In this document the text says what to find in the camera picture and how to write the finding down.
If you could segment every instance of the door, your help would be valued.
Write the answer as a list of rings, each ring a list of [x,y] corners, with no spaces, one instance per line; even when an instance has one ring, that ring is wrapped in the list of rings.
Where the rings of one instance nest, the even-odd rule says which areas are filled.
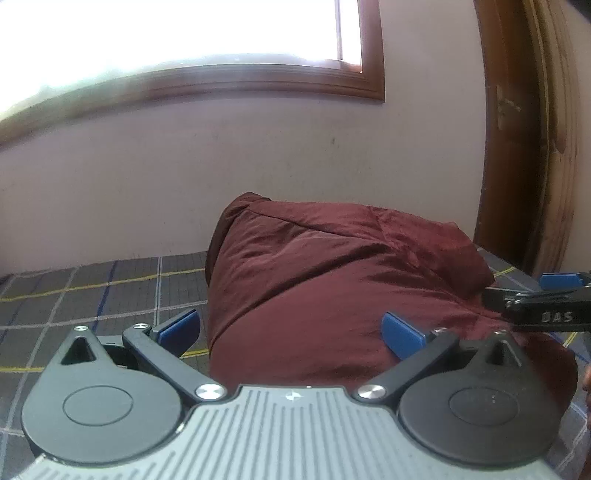
[[[517,267],[538,222],[543,184],[538,73],[519,0],[475,0],[486,79],[486,148],[475,242]]]

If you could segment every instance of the window frame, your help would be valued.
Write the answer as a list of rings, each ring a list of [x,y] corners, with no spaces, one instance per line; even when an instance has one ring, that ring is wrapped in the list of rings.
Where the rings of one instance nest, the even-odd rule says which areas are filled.
[[[295,92],[385,102],[384,48],[378,0],[358,0],[362,71],[339,60],[178,66],[98,79],[56,93],[43,92],[0,119],[0,146],[40,129],[109,108],[179,96],[225,92]]]

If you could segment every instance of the window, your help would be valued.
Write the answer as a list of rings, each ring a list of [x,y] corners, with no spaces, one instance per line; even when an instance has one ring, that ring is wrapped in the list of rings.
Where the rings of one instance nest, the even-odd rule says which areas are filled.
[[[384,100],[378,0],[2,0],[0,45],[0,144],[177,95]]]

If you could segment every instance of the bright window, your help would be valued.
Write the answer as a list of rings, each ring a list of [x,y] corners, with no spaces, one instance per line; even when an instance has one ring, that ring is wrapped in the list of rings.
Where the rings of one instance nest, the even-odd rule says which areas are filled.
[[[146,72],[269,65],[329,69],[335,78],[362,74],[365,2],[379,20],[377,0],[0,0],[0,119]],[[381,30],[379,43],[381,56]],[[278,69],[269,70],[269,89],[287,89],[274,80],[283,81]],[[241,77],[232,72],[235,87]],[[256,82],[265,80],[261,72]],[[251,73],[245,80],[263,89]]]

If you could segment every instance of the logo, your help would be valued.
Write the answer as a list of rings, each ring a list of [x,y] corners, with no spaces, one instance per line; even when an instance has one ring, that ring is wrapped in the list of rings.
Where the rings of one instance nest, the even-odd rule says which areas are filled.
[[[573,321],[573,312],[544,312],[542,323],[568,323]]]
[[[286,397],[287,400],[296,401],[296,400],[299,400],[301,398],[301,395],[298,392],[294,392],[292,390],[291,393],[288,393],[285,397]]]

